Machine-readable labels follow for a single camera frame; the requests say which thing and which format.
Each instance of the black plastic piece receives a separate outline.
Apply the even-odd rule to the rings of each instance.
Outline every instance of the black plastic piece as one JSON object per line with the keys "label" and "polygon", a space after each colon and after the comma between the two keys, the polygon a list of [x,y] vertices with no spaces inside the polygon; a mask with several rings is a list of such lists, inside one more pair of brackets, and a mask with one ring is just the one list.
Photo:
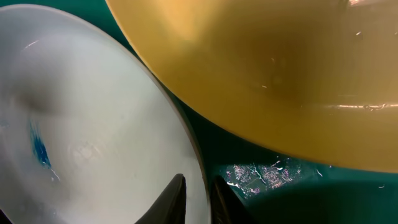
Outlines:
{"label": "black plastic piece", "polygon": [[257,223],[221,176],[213,181],[210,201],[212,224]]}
{"label": "black plastic piece", "polygon": [[184,224],[186,201],[185,177],[177,174],[136,224]]}

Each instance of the green background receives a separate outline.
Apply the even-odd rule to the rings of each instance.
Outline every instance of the green background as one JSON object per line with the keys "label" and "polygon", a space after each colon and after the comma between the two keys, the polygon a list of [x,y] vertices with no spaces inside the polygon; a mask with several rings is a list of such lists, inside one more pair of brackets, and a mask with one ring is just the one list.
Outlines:
{"label": "green background", "polygon": [[[137,56],[103,0],[0,0],[0,6],[20,3],[74,14]],[[398,175],[321,165],[272,152],[217,127],[172,97],[197,137],[208,184],[215,175],[223,176],[261,223],[398,223]]]}

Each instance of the white bowl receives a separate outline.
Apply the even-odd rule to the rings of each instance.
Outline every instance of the white bowl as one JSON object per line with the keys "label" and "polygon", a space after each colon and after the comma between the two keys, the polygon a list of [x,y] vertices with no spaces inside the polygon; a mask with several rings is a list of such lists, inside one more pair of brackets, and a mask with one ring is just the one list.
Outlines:
{"label": "white bowl", "polygon": [[0,208],[13,223],[134,223],[177,173],[208,223],[191,135],[156,79],[93,25],[0,8]]}

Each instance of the blue stain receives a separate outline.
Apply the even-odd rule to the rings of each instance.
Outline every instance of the blue stain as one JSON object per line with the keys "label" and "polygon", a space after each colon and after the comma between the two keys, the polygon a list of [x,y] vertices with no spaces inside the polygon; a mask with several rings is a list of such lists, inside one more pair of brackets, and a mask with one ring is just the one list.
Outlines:
{"label": "blue stain", "polygon": [[49,160],[49,156],[47,155],[47,151],[45,150],[45,146],[42,138],[40,137],[40,132],[37,125],[29,123],[29,131],[30,131],[30,144],[32,145],[33,154],[39,161],[40,165],[47,169],[51,169],[51,164]]}

